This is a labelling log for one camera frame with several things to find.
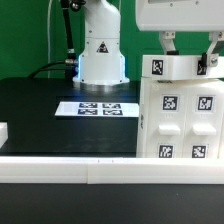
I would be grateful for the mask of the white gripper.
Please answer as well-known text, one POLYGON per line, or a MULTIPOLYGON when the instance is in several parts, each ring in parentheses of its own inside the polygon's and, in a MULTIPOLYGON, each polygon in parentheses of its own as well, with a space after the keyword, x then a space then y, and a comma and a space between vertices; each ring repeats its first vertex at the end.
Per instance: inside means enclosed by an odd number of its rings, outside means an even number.
POLYGON ((136 24, 141 31, 161 31, 165 55, 174 55, 175 33, 210 32, 208 50, 201 56, 202 71, 218 65, 224 48, 224 0, 135 0, 136 24))

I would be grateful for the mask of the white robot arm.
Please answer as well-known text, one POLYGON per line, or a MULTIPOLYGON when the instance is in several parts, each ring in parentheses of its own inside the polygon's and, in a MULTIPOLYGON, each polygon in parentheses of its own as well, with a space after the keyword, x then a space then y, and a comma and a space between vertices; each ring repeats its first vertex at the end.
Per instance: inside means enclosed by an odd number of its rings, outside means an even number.
MULTIPOLYGON (((164 53, 145 55, 142 75, 154 80, 224 77, 224 0, 135 0, 136 24, 157 31, 164 53), (177 32, 207 32, 211 45, 198 56, 179 55, 177 32)), ((125 58, 120 52, 120 12, 106 0, 85 4, 85 49, 73 82, 96 89, 125 85, 125 58)))

